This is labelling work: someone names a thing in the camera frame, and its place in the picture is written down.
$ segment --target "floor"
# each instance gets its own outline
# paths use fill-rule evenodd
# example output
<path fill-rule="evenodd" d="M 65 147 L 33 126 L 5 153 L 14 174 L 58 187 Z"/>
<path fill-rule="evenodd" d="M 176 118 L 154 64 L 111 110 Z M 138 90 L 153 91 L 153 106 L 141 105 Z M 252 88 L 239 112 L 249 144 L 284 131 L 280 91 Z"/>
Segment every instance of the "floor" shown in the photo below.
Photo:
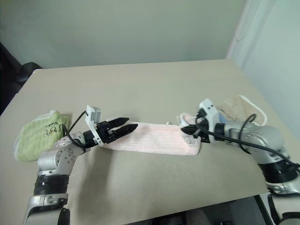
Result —
<path fill-rule="evenodd" d="M 128 225 L 266 225 L 266 222 L 256 199 L 248 197 Z"/>

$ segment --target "green towel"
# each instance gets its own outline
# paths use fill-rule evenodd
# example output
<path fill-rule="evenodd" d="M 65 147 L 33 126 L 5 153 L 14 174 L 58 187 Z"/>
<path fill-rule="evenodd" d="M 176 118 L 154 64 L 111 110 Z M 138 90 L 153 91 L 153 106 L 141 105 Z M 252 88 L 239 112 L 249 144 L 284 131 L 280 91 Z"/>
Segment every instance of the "green towel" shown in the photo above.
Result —
<path fill-rule="evenodd" d="M 62 124 L 68 127 L 69 119 L 56 110 L 26 124 L 15 141 L 15 158 L 21 161 L 37 160 L 41 152 L 52 148 L 62 138 Z"/>

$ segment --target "black wire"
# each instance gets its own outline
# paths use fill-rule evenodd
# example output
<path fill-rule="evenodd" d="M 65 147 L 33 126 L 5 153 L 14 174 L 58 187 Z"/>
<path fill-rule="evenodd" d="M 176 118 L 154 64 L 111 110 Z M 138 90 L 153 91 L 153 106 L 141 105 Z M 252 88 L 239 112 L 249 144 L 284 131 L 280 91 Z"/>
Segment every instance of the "black wire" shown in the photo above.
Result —
<path fill-rule="evenodd" d="M 226 136 L 223 136 L 223 135 L 219 135 L 219 134 L 216 134 L 214 132 L 210 132 L 210 131 L 208 131 L 206 129 L 200 128 L 200 126 L 199 126 L 199 124 L 197 122 L 198 119 L 200 119 L 200 118 L 196 117 L 196 120 L 195 120 L 196 121 L 196 126 L 197 126 L 197 128 L 201 129 L 201 131 L 203 133 L 205 133 L 207 135 L 212 135 L 214 137 L 221 138 L 221 139 L 224 139 L 224 140 L 227 140 L 227 141 L 230 141 L 230 142 L 234 142 L 234 143 L 246 145 L 246 146 L 249 146 L 249 147 L 252 147 L 252 148 L 261 149 L 261 150 L 264 150 L 264 151 L 268 151 L 268 152 L 274 153 L 275 155 L 280 156 L 286 163 L 290 164 L 291 166 L 294 166 L 295 170 L 298 173 L 300 173 L 300 169 L 298 168 L 298 167 L 300 167 L 299 164 L 292 162 L 286 156 L 284 156 L 283 154 L 277 152 L 276 150 L 270 149 L 268 147 L 264 147 L 264 146 L 261 146 L 261 145 L 258 145 L 258 144 L 253 144 L 253 143 L 250 143 L 250 142 L 241 141 L 241 140 L 238 140 L 238 139 L 234 139 L 234 138 L 226 137 Z"/>
<path fill-rule="evenodd" d="M 76 125 L 76 123 L 80 120 L 80 118 L 86 113 L 86 111 L 83 111 L 80 116 L 75 120 L 75 122 L 72 124 L 72 126 L 69 129 L 69 132 L 73 129 L 73 127 Z"/>
<path fill-rule="evenodd" d="M 244 129 L 245 125 L 246 125 L 248 122 L 249 122 L 249 123 L 253 122 L 253 121 L 255 120 L 255 118 L 256 118 L 256 114 L 254 113 L 254 114 L 250 115 L 250 116 L 245 120 L 245 122 L 243 123 L 243 126 L 241 127 L 240 132 L 239 132 L 239 137 L 238 137 L 238 140 L 239 140 L 239 141 L 241 141 L 241 137 L 242 137 L 242 133 L 243 133 L 243 129 Z M 250 154 L 250 152 L 248 152 L 247 149 L 245 149 L 241 144 L 239 144 L 239 147 L 240 147 L 245 153 Z"/>
<path fill-rule="evenodd" d="M 79 147 L 79 148 L 82 148 L 83 151 L 85 151 L 85 148 L 84 148 L 84 146 L 81 144 L 81 142 L 80 142 L 78 139 L 76 139 L 76 140 L 79 141 L 80 144 L 79 144 L 79 143 L 76 143 L 75 140 L 71 137 L 70 133 L 68 132 L 68 129 L 66 128 L 66 126 L 65 126 L 64 124 L 62 124 L 62 129 L 64 130 L 64 132 L 66 133 L 67 137 L 70 139 L 70 141 L 71 141 L 74 145 L 76 145 L 76 146 Z"/>

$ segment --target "beige tabletop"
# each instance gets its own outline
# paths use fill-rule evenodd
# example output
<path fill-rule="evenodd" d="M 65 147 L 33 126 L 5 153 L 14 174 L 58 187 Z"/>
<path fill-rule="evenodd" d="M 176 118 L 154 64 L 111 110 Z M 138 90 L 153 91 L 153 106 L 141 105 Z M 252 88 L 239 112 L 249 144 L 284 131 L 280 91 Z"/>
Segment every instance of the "beige tabletop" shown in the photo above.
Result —
<path fill-rule="evenodd" d="M 0 223 L 21 224 L 33 194 L 37 162 L 18 162 L 20 129 L 51 109 L 72 121 L 86 108 L 101 118 L 176 124 L 210 98 L 216 105 L 242 94 L 280 129 L 293 160 L 299 142 L 230 60 L 42 69 L 34 72 L 0 118 Z M 74 131 L 86 131 L 80 120 Z M 203 144 L 197 156 L 169 156 L 95 147 L 80 156 L 70 176 L 71 225 L 119 225 L 266 192 L 263 175 L 239 148 Z"/>

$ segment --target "white wall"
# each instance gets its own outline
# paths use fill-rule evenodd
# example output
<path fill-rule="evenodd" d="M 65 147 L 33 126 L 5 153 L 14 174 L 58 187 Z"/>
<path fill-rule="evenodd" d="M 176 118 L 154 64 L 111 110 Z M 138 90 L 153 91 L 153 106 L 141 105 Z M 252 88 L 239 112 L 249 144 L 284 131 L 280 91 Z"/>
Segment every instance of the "white wall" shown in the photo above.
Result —
<path fill-rule="evenodd" d="M 1 0 L 0 37 L 44 68 L 221 59 L 245 0 Z"/>
<path fill-rule="evenodd" d="M 300 140 L 300 1 L 262 0 L 260 3 L 267 6 L 258 14 L 261 26 L 257 23 L 256 29 L 249 26 L 248 36 L 233 43 L 228 57 L 238 62 Z"/>

